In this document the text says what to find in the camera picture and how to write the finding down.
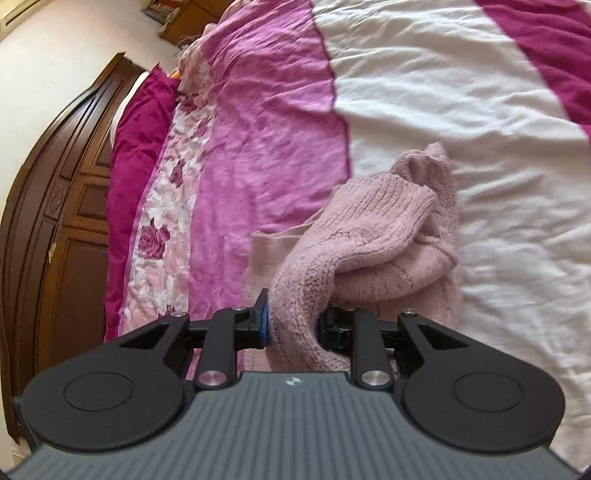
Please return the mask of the pink knitted sweater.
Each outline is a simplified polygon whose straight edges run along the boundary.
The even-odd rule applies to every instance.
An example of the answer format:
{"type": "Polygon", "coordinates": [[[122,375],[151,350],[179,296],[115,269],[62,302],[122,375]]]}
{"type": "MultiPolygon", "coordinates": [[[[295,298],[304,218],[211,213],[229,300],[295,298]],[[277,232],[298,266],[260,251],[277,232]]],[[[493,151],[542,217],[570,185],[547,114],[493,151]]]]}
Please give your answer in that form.
{"type": "Polygon", "coordinates": [[[393,320],[405,309],[444,326],[461,313],[459,213],[444,146],[402,154],[392,169],[350,179],[303,224],[256,232],[245,298],[269,291],[270,345],[249,349],[254,371],[339,371],[345,354],[315,337],[329,306],[367,309],[393,320]]]}

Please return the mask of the dark wooden headboard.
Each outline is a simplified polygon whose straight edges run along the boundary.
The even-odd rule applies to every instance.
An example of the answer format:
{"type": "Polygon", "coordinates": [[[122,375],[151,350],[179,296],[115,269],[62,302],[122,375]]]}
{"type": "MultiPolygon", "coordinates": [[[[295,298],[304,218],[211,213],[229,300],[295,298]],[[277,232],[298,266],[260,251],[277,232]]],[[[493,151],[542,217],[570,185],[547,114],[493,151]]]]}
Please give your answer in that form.
{"type": "Polygon", "coordinates": [[[103,341],[111,121],[142,74],[116,54],[40,136],[8,194],[1,222],[1,388],[13,408],[46,368],[103,341]]]}

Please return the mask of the pink floral bed quilt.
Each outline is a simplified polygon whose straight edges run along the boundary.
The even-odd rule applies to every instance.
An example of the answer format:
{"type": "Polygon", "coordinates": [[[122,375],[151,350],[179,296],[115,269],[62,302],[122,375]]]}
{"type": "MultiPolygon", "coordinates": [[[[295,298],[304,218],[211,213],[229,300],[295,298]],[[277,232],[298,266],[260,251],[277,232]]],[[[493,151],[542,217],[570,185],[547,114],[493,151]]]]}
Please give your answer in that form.
{"type": "Polygon", "coordinates": [[[441,143],[464,333],[553,375],[590,462],[590,5],[237,1],[181,54],[130,240],[118,336],[245,299],[256,232],[441,143]]]}

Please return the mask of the magenta pillow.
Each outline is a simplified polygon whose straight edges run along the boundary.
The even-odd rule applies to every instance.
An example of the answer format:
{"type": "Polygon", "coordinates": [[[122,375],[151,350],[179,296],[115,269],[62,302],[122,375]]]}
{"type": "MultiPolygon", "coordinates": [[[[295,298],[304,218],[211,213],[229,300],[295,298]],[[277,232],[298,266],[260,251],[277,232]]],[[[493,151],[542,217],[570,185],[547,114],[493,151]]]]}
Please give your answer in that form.
{"type": "Polygon", "coordinates": [[[110,180],[106,197],[105,341],[118,336],[119,309],[136,212],[160,159],[176,105],[177,86],[176,79],[160,66],[154,66],[140,74],[112,119],[110,180]]]}

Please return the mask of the long wooden cabinet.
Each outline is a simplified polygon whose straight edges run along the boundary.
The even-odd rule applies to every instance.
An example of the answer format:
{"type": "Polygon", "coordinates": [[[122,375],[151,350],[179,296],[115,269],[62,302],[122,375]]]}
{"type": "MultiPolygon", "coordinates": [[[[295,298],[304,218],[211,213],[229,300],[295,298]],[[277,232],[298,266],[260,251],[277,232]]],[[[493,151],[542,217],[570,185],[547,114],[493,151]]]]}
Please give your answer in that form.
{"type": "Polygon", "coordinates": [[[175,46],[191,43],[204,34],[206,25],[216,23],[231,3],[231,0],[185,1],[170,14],[159,38],[175,46]]]}

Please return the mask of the stack of books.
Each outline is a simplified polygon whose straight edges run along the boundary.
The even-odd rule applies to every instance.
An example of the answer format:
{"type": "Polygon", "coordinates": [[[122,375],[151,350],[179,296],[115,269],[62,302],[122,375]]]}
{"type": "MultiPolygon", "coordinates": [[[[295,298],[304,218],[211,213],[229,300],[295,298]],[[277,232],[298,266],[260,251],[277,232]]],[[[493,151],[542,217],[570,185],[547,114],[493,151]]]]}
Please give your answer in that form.
{"type": "Polygon", "coordinates": [[[185,4],[184,0],[144,0],[141,11],[164,25],[168,18],[185,4]]]}

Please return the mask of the white air conditioner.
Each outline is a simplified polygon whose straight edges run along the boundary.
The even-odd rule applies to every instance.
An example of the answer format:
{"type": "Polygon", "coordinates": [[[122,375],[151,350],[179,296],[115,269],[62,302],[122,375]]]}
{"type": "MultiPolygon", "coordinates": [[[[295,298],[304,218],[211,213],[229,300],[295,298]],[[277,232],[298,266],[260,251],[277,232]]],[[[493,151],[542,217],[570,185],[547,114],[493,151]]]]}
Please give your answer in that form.
{"type": "Polygon", "coordinates": [[[50,0],[0,0],[0,35],[5,38],[50,0]]]}

